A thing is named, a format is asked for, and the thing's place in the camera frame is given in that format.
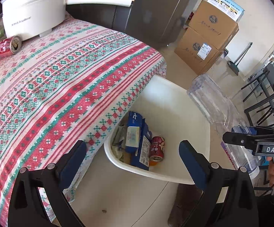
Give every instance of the finger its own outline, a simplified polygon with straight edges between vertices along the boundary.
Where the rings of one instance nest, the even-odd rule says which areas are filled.
[[[269,180],[270,180],[269,186],[271,187],[271,186],[274,184],[274,176],[271,175],[271,176],[269,177]]]
[[[274,175],[274,163],[272,161],[269,163],[268,175]]]

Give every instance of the patterned tablecloth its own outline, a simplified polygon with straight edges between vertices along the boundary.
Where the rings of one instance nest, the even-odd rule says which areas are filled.
[[[73,200],[95,153],[154,74],[165,75],[156,50],[72,18],[0,59],[0,223],[7,226],[19,169],[57,162],[81,139],[87,155],[64,191]],[[40,194],[53,219],[44,191]]]

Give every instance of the white plastic basin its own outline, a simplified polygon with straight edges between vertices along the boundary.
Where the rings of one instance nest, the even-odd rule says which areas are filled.
[[[155,179],[194,184],[183,164],[178,147],[188,140],[195,150],[209,160],[210,125],[189,98],[186,90],[178,85],[154,76],[131,107],[140,113],[154,134],[165,138],[164,160],[146,171],[119,161],[112,153],[110,135],[104,143],[109,160],[117,167]]]

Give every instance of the gray chair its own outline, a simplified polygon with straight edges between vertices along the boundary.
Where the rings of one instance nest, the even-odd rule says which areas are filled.
[[[252,110],[254,110],[254,109],[256,109],[256,108],[258,108],[258,107],[260,107],[260,106],[262,106],[262,105],[264,105],[264,104],[266,104],[266,103],[269,103],[268,106],[266,106],[266,107],[264,107],[264,108],[262,108],[262,109],[260,109],[260,110],[257,111],[257,113],[258,113],[258,112],[260,112],[260,111],[263,111],[263,110],[269,108],[268,111],[267,111],[267,112],[266,112],[266,113],[257,121],[257,125],[260,125],[260,124],[261,124],[262,122],[264,122],[271,114],[274,114],[274,102],[273,102],[274,94],[269,95],[269,92],[268,92],[268,90],[267,90],[265,84],[263,84],[263,81],[264,81],[265,79],[268,80],[268,82],[270,83],[270,85],[271,85],[271,87],[272,87],[272,89],[273,89],[273,85],[274,85],[274,66],[273,66],[273,64],[271,64],[271,63],[270,63],[270,64],[267,64],[267,65],[263,68],[262,73],[261,73],[258,77],[256,77],[256,78],[253,79],[251,82],[249,82],[247,85],[245,85],[244,87],[241,88],[241,89],[244,89],[244,88],[246,88],[247,86],[249,86],[250,84],[252,84],[253,82],[255,82],[255,81],[258,82],[258,84],[255,86],[255,88],[247,95],[247,97],[243,100],[243,102],[245,102],[245,101],[250,97],[250,95],[253,94],[253,93],[255,92],[255,90],[256,90],[259,86],[260,86],[261,89],[263,90],[263,93],[266,95],[266,99],[264,99],[264,100],[262,100],[262,101],[256,103],[255,105],[253,105],[253,106],[251,106],[251,107],[249,107],[249,108],[247,108],[247,109],[244,110],[244,113],[246,114],[247,119],[249,120],[250,126],[253,126],[253,122],[252,122],[252,119],[251,119],[250,114],[249,114],[250,111],[252,111]]]

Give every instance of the clear plastic bottle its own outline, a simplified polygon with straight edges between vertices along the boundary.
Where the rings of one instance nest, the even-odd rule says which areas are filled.
[[[216,127],[218,134],[226,131],[251,134],[249,127],[238,113],[233,102],[226,97],[219,86],[207,75],[202,74],[195,78],[187,91],[207,120]],[[251,179],[259,173],[259,160],[252,155],[252,151],[243,146],[221,143],[233,166],[238,169],[244,166]]]

